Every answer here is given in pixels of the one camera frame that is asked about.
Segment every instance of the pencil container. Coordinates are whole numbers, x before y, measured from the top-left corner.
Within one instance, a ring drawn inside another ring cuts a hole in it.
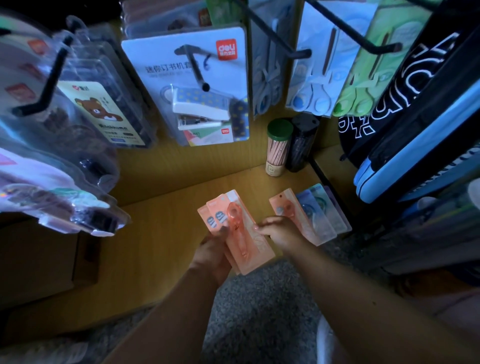
[[[293,134],[286,167],[290,172],[298,172],[307,164],[320,122],[314,115],[303,113],[295,116],[292,124]]]
[[[268,149],[265,171],[272,177],[280,176],[285,170],[292,132],[292,124],[285,119],[272,120],[267,126]]]

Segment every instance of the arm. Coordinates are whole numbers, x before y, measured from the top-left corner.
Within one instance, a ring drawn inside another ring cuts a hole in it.
[[[306,281],[350,356],[365,363],[478,363],[479,352],[408,302],[331,259],[288,218],[271,217],[270,235]]]
[[[228,229],[207,235],[167,297],[113,351],[105,364],[195,363],[200,358],[218,287],[231,266],[224,255]]]

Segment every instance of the bear illustration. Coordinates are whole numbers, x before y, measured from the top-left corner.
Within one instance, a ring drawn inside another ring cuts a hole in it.
[[[95,116],[97,119],[110,120],[110,121],[123,121],[123,119],[116,114],[110,114],[107,112],[100,101],[96,98],[91,97],[90,100],[80,100],[79,98],[75,99],[75,102],[83,106],[90,114]]]

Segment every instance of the hand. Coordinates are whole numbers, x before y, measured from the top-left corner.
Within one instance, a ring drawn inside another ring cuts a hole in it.
[[[270,238],[284,252],[288,252],[293,246],[302,243],[303,237],[295,223],[285,216],[271,216],[258,225],[254,226],[262,235],[270,235]]]
[[[200,246],[195,251],[190,268],[204,269],[211,274],[220,287],[227,279],[232,266],[225,256],[225,249],[229,228],[223,226],[219,232],[208,233],[200,242]]]

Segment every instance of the black pencil container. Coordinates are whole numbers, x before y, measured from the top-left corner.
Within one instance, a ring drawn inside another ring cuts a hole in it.
[[[293,134],[286,167],[290,172],[298,172],[307,164],[320,122],[315,115],[302,113],[292,119],[292,124]]]

